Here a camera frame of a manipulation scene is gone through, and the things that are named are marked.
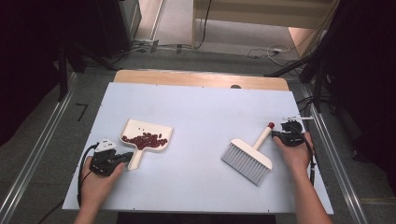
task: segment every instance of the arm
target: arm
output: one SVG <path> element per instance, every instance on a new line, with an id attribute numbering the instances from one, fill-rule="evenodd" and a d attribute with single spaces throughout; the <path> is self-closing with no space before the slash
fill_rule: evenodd
<path id="1" fill-rule="evenodd" d="M 309 133 L 304 134 L 312 147 Z M 309 163 L 309 153 L 305 144 L 297 147 L 285 146 L 278 137 L 274 141 L 283 154 L 285 163 L 289 166 L 295 188 L 296 216 L 298 223 L 332 223 L 320 199 L 309 181 L 306 168 Z"/>
<path id="2" fill-rule="evenodd" d="M 81 207 L 79 208 L 75 224 L 94 223 L 96 215 L 114 183 L 122 174 L 124 163 L 120 163 L 111 176 L 100 176 L 91 173 L 90 164 L 92 157 L 88 157 L 84 163 L 82 177 L 87 176 L 82 183 Z"/>

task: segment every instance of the forearm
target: forearm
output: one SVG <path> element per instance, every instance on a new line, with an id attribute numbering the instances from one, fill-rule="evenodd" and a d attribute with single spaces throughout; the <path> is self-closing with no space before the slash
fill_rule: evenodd
<path id="1" fill-rule="evenodd" d="M 81 206 L 74 224 L 93 224 L 99 209 Z"/>
<path id="2" fill-rule="evenodd" d="M 293 172 L 298 223 L 332 223 L 306 172 Z"/>

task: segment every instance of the aluminum rail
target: aluminum rail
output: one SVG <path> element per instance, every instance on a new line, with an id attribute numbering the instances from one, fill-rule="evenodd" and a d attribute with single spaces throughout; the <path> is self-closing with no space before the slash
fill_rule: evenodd
<path id="1" fill-rule="evenodd" d="M 306 85 L 302 85 L 302 88 L 305 97 L 312 96 L 311 90 Z M 338 156 L 337 149 L 335 148 L 335 145 L 332 141 L 332 138 L 329 134 L 322 115 L 318 113 L 314 106 L 311 106 L 311 114 L 318 128 L 320 138 L 323 142 L 323 146 L 329 157 L 330 163 L 332 164 L 332 169 L 334 170 L 335 177 L 337 178 L 341 191 L 343 191 L 350 215 L 352 215 L 354 222 L 357 224 L 369 223 L 361 207 L 361 202 L 347 175 L 347 170 L 345 169 L 340 157 Z"/>
<path id="2" fill-rule="evenodd" d="M 56 127 L 58 126 L 59 120 L 62 118 L 62 115 L 67 108 L 70 98 L 76 88 L 75 84 L 77 81 L 78 76 L 76 73 L 73 73 L 68 81 L 70 91 L 66 94 L 64 100 L 55 106 L 49 121 L 35 143 L 32 152 L 23 165 L 18 177 L 14 180 L 12 186 L 9 188 L 5 199 L 2 201 L 0 208 L 0 223 L 8 224 L 8 222 L 11 220 L 16 207 L 35 172 L 35 168 L 40 163 L 41 158 L 46 151 L 47 145 L 49 144 L 49 141 L 55 132 Z"/>

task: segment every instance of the brush bristles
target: brush bristles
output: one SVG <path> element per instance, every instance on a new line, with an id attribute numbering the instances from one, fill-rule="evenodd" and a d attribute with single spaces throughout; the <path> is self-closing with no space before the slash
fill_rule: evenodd
<path id="1" fill-rule="evenodd" d="M 255 185 L 259 185 L 269 170 L 268 167 L 234 144 L 230 145 L 221 159 Z"/>

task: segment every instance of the white dustpan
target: white dustpan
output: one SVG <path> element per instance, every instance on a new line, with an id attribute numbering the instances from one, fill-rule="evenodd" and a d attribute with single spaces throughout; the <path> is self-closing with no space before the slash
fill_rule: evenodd
<path id="1" fill-rule="evenodd" d="M 128 170 L 134 170 L 139 167 L 139 163 L 143 155 L 143 152 L 145 151 L 158 152 L 164 150 L 169 144 L 172 131 L 173 128 L 170 127 L 165 127 L 162 125 L 157 125 L 152 123 L 146 123 L 134 119 L 128 119 L 125 123 L 125 126 L 122 129 L 122 132 L 120 133 L 121 142 L 128 146 L 134 147 L 134 155 L 132 156 L 132 159 L 129 162 Z M 157 134 L 157 143 L 160 142 L 160 144 L 157 144 L 158 146 L 154 146 L 154 144 L 152 144 L 153 141 L 151 141 L 150 146 L 143 146 L 142 144 L 131 143 L 130 141 L 128 141 L 138 136 L 142 136 L 142 138 L 146 139 L 147 142 L 148 139 L 147 136 L 149 135 L 149 133 L 151 135 Z"/>

